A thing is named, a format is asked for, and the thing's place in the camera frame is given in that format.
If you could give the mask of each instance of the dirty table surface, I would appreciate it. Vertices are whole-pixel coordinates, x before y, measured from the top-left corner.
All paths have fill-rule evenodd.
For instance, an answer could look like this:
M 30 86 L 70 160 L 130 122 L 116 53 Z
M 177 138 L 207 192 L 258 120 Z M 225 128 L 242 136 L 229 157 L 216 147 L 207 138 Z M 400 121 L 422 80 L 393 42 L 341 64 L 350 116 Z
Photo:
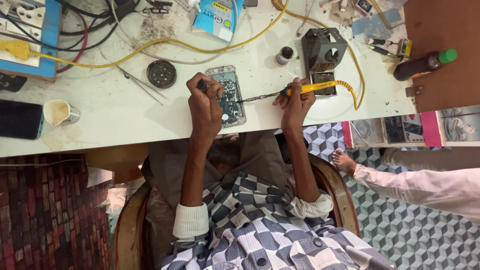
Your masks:
M 290 3 L 289 10 L 305 14 L 305 0 L 291 0 Z M 82 5 L 79 8 L 85 9 L 88 8 L 86 5 L 94 4 L 92 1 L 85 1 Z M 146 6 L 142 2 L 136 9 L 141 10 Z M 88 10 L 98 11 L 102 6 L 89 8 Z M 330 27 L 339 28 L 340 22 L 330 20 L 328 17 L 330 8 L 325 11 L 324 13 L 324 9 L 316 4 L 310 17 Z M 258 7 L 242 9 L 233 44 L 243 42 L 261 32 L 279 13 L 270 1 L 259 1 Z M 210 34 L 192 33 L 190 14 L 175 2 L 169 14 L 152 14 L 148 17 L 141 12 L 133 13 L 125 17 L 121 23 L 141 44 L 156 38 L 170 37 L 203 49 L 217 49 L 226 45 L 224 41 Z M 255 41 L 229 50 L 211 62 L 198 65 L 174 63 L 177 81 L 172 87 L 161 91 L 168 99 L 152 93 L 163 106 L 115 67 L 106 69 L 73 67 L 60 74 L 54 83 L 29 79 L 17 93 L 0 91 L 0 99 L 37 104 L 63 99 L 78 107 L 81 112 L 80 120 L 72 125 L 52 126 L 45 122 L 42 136 L 38 140 L 0 138 L 0 157 L 187 138 L 191 134 L 192 123 L 187 103 L 190 92 L 185 82 L 195 73 L 205 72 L 212 67 L 234 65 L 243 98 L 279 91 L 293 78 L 306 76 L 301 56 L 301 40 L 295 35 L 301 23 L 301 19 L 284 14 L 277 24 Z M 81 30 L 81 27 L 80 19 L 73 12 L 69 12 L 64 18 L 64 31 Z M 88 44 L 101 40 L 110 27 L 92 33 Z M 317 28 L 317 25 L 307 23 L 304 33 L 309 28 Z M 393 64 L 388 62 L 385 56 L 368 50 L 359 43 L 363 40 L 353 39 L 351 27 L 340 27 L 339 32 L 353 47 L 365 76 L 366 92 L 363 103 L 360 109 L 355 111 L 351 94 L 340 86 L 338 96 L 317 99 L 303 124 L 314 125 L 415 113 L 414 101 L 405 95 L 405 88 L 410 86 L 411 82 L 399 82 L 388 74 L 388 69 L 391 69 Z M 399 27 L 397 34 L 398 39 L 406 36 L 404 25 Z M 66 47 L 78 38 L 80 36 L 61 37 L 62 42 L 59 45 Z M 117 28 L 104 44 L 85 52 L 80 62 L 106 64 L 117 61 L 133 51 L 126 40 Z M 294 49 L 294 59 L 286 67 L 280 68 L 275 65 L 274 56 L 283 46 Z M 211 54 L 198 53 L 173 44 L 157 44 L 150 47 L 148 52 L 182 61 L 201 61 L 212 57 Z M 75 55 L 59 53 L 60 57 L 66 59 L 73 59 Z M 146 69 L 153 60 L 144 54 L 137 54 L 120 67 L 148 82 Z M 349 83 L 360 98 L 360 76 L 348 51 L 335 68 L 335 77 L 336 80 Z M 274 98 L 267 98 L 245 103 L 247 122 L 222 129 L 221 133 L 279 128 L 283 112 L 279 107 L 271 105 L 273 100 Z

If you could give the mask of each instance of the bare foot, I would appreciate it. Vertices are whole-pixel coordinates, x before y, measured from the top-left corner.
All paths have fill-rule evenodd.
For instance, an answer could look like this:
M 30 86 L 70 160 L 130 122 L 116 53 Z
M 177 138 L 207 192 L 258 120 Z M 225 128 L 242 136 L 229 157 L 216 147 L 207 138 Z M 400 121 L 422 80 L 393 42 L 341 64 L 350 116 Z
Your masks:
M 354 162 L 347 154 L 345 154 L 342 150 L 337 148 L 335 152 L 333 152 L 333 163 L 344 173 L 353 177 L 353 173 L 355 172 L 355 168 L 357 167 L 357 163 Z

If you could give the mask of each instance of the paper cup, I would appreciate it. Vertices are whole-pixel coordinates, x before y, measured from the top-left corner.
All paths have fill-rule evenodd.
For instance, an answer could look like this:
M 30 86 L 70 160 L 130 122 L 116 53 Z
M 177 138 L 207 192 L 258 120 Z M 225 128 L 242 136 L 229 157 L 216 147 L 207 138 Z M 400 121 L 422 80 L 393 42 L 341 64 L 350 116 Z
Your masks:
M 50 100 L 43 106 L 45 120 L 52 124 L 73 124 L 80 119 L 80 111 L 64 100 Z

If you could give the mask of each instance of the red wire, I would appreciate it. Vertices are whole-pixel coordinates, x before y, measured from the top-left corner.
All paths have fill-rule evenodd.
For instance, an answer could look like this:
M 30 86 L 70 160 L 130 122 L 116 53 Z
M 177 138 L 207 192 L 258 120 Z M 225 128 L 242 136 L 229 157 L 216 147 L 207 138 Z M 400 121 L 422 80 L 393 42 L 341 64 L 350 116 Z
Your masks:
M 77 15 L 80 17 L 80 19 L 82 19 L 82 22 L 84 23 L 84 43 L 82 44 L 82 49 L 85 49 L 87 47 L 87 41 L 88 41 L 88 26 L 87 26 L 87 22 L 85 21 L 84 17 L 78 12 L 77 12 Z M 82 56 L 83 53 L 84 53 L 83 50 L 78 52 L 77 57 L 75 57 L 75 59 L 73 59 L 72 62 L 77 63 L 77 61 L 80 59 L 80 57 Z M 69 64 L 69 65 L 61 68 L 61 69 L 57 70 L 57 74 L 60 74 L 64 71 L 67 71 L 71 67 L 72 67 L 72 65 Z

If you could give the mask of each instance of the wooden chair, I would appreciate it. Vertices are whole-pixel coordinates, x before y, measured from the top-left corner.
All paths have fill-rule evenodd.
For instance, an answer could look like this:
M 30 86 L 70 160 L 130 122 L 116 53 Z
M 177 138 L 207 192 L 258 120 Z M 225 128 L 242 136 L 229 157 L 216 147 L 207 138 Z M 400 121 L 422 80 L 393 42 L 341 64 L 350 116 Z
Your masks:
M 309 159 L 318 187 L 333 199 L 334 208 L 330 217 L 335 225 L 361 237 L 355 207 L 343 177 L 327 161 L 311 154 Z M 145 182 L 125 204 L 119 216 L 114 242 L 114 263 L 118 270 L 154 268 L 149 236 L 151 226 L 145 220 L 150 191 L 149 183 Z

